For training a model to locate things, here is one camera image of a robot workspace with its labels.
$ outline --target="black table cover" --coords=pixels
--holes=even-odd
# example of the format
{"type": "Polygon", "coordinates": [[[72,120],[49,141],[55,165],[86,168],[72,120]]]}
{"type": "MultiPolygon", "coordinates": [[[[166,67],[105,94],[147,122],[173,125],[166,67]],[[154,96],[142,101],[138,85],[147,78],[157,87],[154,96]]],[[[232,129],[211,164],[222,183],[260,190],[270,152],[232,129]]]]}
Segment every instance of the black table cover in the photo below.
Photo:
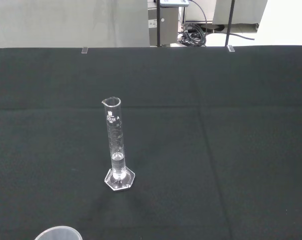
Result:
{"type": "Polygon", "coordinates": [[[302,240],[302,46],[0,49],[0,240],[302,240]],[[101,101],[122,101],[113,192],[101,101]]]}

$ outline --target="white wall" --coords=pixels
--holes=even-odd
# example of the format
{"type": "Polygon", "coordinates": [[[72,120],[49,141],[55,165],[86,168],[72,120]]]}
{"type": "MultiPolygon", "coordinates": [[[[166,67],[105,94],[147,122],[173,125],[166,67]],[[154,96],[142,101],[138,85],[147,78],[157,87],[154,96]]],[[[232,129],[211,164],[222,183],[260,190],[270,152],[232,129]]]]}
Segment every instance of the white wall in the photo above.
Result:
{"type": "Polygon", "coordinates": [[[147,46],[147,1],[0,0],[0,48],[147,46]]]}
{"type": "Polygon", "coordinates": [[[268,0],[255,45],[302,45],[302,0],[268,0]]]}

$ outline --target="metal pole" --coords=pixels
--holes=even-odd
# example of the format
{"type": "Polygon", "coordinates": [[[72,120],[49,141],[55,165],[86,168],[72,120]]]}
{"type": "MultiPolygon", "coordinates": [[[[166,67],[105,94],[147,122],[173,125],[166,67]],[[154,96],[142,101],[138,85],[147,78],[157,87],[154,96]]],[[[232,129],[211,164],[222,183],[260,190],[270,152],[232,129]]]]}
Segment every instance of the metal pole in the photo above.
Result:
{"type": "Polygon", "coordinates": [[[235,9],[235,1],[236,0],[232,0],[232,2],[231,2],[229,23],[227,25],[227,32],[226,32],[226,39],[225,39],[225,47],[229,44],[229,36],[230,36],[230,30],[231,30],[231,24],[232,24],[233,10],[235,9]]]}
{"type": "Polygon", "coordinates": [[[156,0],[156,46],[160,47],[160,0],[156,0]]]}

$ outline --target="plastic beaker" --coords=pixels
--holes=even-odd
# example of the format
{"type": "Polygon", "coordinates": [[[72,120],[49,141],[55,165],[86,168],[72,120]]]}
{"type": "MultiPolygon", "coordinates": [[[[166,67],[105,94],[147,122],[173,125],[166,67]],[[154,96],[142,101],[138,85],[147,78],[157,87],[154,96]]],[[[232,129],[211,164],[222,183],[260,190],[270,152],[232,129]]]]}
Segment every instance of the plastic beaker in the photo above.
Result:
{"type": "Polygon", "coordinates": [[[72,227],[55,226],[42,232],[35,240],[82,240],[82,237],[72,227]]]}

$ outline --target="floor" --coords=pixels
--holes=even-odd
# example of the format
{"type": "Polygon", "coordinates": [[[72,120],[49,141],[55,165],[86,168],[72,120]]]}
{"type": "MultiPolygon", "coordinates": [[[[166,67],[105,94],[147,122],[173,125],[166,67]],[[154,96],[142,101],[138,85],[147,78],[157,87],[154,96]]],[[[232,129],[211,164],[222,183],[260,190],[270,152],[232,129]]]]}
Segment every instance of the floor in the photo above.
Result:
{"type": "MultiPolygon", "coordinates": [[[[216,26],[212,24],[208,24],[208,28],[214,29],[216,28],[216,26]]],[[[226,33],[227,28],[228,25],[225,25],[225,29],[222,32],[226,33]]],[[[255,24],[233,24],[231,26],[231,33],[254,39],[257,34],[257,30],[255,24]]],[[[206,37],[205,45],[207,47],[223,47],[226,43],[226,36],[227,36],[226,34],[221,34],[221,33],[208,34],[206,37]]],[[[255,45],[255,41],[244,39],[239,36],[230,35],[228,44],[232,46],[252,46],[255,45]]],[[[172,43],[170,46],[185,47],[184,45],[179,43],[172,43]]]]}

